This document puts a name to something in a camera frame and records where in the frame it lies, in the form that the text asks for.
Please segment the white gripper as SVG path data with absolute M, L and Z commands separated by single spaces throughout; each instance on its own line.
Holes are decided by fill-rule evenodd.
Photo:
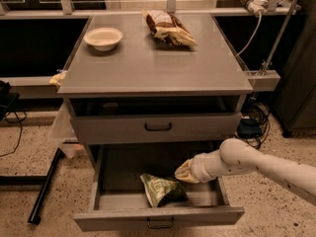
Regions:
M 220 174 L 220 157 L 217 152 L 201 153 L 185 161 L 176 171 L 177 180 L 190 183 L 207 183 Z

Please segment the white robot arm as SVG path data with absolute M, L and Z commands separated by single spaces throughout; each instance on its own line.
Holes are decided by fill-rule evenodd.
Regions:
M 246 142 L 229 138 L 210 153 L 187 160 L 175 172 L 183 182 L 207 183 L 221 176 L 257 172 L 306 201 L 316 204 L 316 168 L 264 154 Z

